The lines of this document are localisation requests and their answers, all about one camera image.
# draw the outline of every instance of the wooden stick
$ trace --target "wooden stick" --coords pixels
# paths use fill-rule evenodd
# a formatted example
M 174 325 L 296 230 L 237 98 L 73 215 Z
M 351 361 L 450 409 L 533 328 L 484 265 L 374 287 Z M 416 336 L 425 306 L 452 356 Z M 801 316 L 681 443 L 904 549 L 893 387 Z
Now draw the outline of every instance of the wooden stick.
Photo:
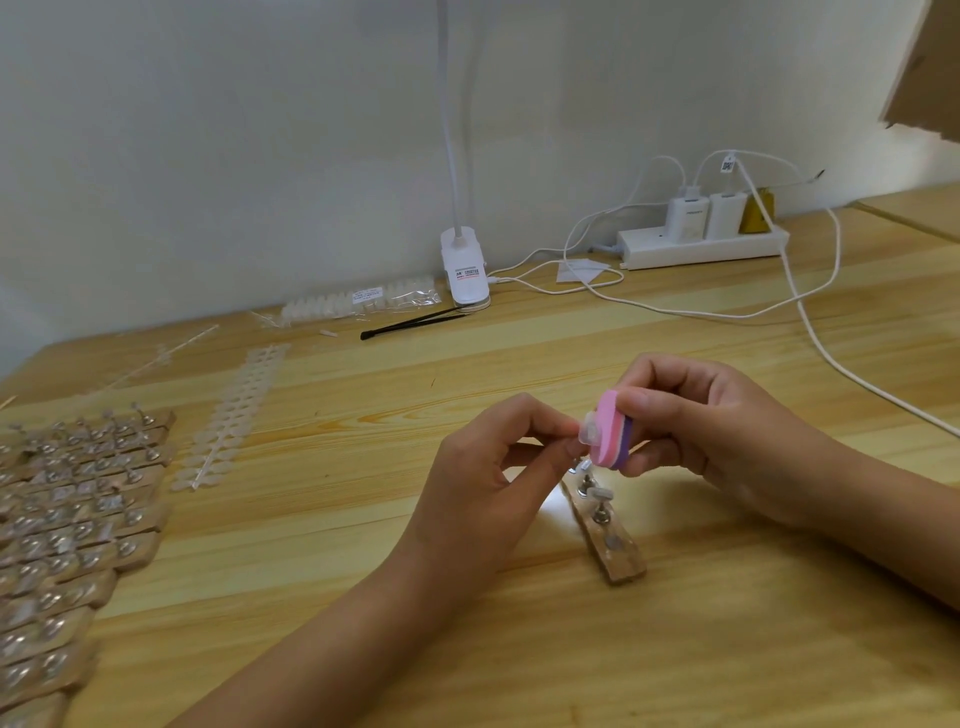
M 598 503 L 593 498 L 580 495 L 581 477 L 579 473 L 567 473 L 561 480 L 561 486 L 607 580 L 615 586 L 639 579 L 647 572 L 640 549 L 609 505 L 606 509 L 609 521 L 598 523 L 593 519 Z

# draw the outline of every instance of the white paper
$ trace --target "white paper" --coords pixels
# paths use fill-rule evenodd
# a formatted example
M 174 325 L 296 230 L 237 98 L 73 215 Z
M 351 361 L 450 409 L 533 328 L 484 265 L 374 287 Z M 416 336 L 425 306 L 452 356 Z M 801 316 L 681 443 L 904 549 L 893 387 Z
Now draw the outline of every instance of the white paper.
M 561 263 L 557 266 L 557 283 L 576 283 L 583 281 L 592 283 L 593 279 L 608 268 L 610 268 L 608 263 L 602 263 L 599 260 L 590 260 L 588 258 L 568 260 L 566 264 Z
M 363 303 L 365 301 L 372 301 L 373 299 L 382 299 L 383 298 L 383 288 L 364 288 L 362 291 L 353 292 L 353 305 L 358 303 Z

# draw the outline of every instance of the yellow plug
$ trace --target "yellow plug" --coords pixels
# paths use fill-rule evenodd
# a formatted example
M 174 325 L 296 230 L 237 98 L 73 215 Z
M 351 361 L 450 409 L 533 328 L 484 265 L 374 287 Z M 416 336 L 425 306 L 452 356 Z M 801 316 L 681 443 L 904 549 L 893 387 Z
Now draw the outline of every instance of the yellow plug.
M 761 187 L 756 192 L 763 201 L 763 206 L 767 208 L 767 212 L 770 214 L 770 219 L 773 220 L 774 216 L 777 214 L 776 205 L 774 203 L 774 193 L 767 187 Z M 754 196 L 751 195 L 747 199 L 747 205 L 743 208 L 743 217 L 740 219 L 740 234 L 749 235 L 754 232 L 769 231 L 770 226 L 767 225 L 767 221 L 763 219 L 763 213 L 760 212 L 760 206 L 756 203 Z

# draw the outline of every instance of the wood grain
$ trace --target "wood grain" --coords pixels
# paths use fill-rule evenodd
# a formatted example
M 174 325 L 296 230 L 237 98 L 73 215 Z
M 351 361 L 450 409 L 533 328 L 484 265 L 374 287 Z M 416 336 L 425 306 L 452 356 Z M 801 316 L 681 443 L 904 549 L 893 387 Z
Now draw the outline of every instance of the wood grain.
M 865 197 L 852 206 L 960 243 L 960 182 Z
M 825 345 L 875 384 L 960 423 L 960 247 L 859 210 L 839 215 L 844 268 L 808 302 Z M 785 226 L 799 285 L 823 281 L 827 216 Z M 629 272 L 616 292 L 728 312 L 788 295 L 776 259 Z M 71 409 L 113 369 L 213 322 L 221 327 L 169 366 L 88 412 Z M 240 312 L 59 344 L 0 383 L 0 400 L 18 394 L 0 425 L 122 412 L 131 400 L 175 408 L 170 442 L 182 459 L 247 349 L 293 344 L 236 469 L 196 493 L 163 486 L 174 510 L 159 553 L 121 577 L 94 620 L 100 665 L 68 726 L 171 719 L 387 555 L 448 432 L 520 391 L 581 417 L 641 351 L 726 361 L 849 445 L 951 485 L 960 478 L 958 443 L 836 374 L 789 307 L 721 324 L 505 284 L 462 321 L 360 342 L 377 323 L 281 331 Z M 953 615 L 683 471 L 638 481 L 611 473 L 604 485 L 647 560 L 644 579 L 603 582 L 556 489 L 493 588 L 364 725 L 793 727 L 910 716 L 903 724 L 914 726 L 955 715 Z

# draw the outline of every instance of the right hand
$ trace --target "right hand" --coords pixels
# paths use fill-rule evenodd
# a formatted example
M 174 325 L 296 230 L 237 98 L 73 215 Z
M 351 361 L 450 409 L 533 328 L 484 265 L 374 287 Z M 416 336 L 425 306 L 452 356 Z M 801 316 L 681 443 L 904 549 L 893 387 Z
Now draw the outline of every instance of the right hand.
M 830 483 L 855 452 L 808 425 L 725 364 L 641 354 L 617 383 L 633 418 L 620 471 L 636 477 L 683 466 L 774 521 L 815 527 Z

